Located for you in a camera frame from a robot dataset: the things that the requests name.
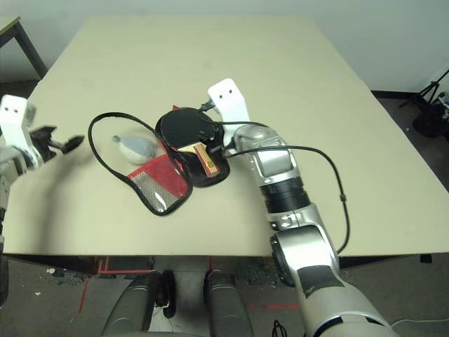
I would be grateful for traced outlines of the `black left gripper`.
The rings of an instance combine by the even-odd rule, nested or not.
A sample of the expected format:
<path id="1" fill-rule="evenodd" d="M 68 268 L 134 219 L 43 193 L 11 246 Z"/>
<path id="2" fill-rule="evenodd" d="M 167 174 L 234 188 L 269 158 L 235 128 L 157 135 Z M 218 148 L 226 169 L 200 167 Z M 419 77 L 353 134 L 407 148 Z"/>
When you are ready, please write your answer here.
<path id="1" fill-rule="evenodd" d="M 56 128 L 56 126 L 42 126 L 30 132 L 32 144 L 39 154 L 55 154 L 54 151 L 50 150 L 50 142 L 52 140 L 52 132 Z M 61 151 L 63 154 L 68 154 L 80 146 L 83 140 L 84 136 L 74 136 L 65 143 L 59 143 L 53 140 L 52 147 Z"/>

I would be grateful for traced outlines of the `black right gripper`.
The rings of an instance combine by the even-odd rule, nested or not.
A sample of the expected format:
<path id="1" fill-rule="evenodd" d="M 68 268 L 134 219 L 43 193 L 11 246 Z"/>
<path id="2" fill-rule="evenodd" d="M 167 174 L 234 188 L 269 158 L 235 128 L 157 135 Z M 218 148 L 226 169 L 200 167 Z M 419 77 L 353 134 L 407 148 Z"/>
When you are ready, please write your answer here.
<path id="1" fill-rule="evenodd" d="M 212 153 L 221 152 L 226 145 L 224 144 L 225 130 L 220 124 L 212 124 L 212 129 L 198 131 L 199 140 L 210 140 L 208 151 Z"/>

